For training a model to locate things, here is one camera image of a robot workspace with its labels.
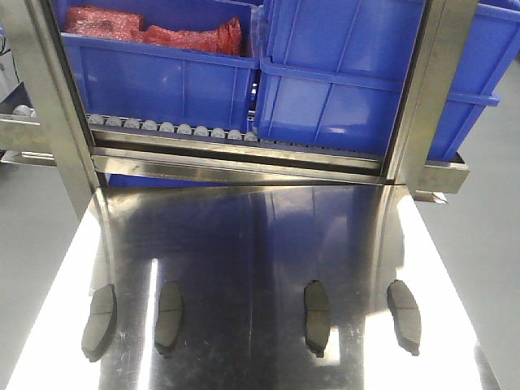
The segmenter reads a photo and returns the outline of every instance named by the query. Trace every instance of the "blue plastic crate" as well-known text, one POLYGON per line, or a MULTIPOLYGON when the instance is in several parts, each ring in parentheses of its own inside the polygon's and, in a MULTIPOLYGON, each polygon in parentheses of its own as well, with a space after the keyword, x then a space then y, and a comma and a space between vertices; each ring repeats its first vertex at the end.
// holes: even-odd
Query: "blue plastic crate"
POLYGON ((111 187, 221 187, 224 184, 113 174, 110 175, 109 185, 111 187))
POLYGON ((54 0, 59 24, 68 7, 85 3, 140 13, 146 27, 174 30, 210 30, 237 16, 249 57, 68 33, 62 38, 88 112, 247 131, 258 69, 250 44, 256 6, 222 0, 54 0))
MULTIPOLYGON (((264 139, 384 154, 402 83, 308 71, 261 58, 255 128, 264 139)), ((451 93, 429 158, 449 161, 497 96, 451 93)))
POLYGON ((273 63, 404 80, 423 0, 271 0, 273 63))
MULTIPOLYGON (((403 81, 423 0, 272 0, 274 63, 403 81)), ((453 91, 490 94, 520 50, 520 2, 482 0, 453 91)))

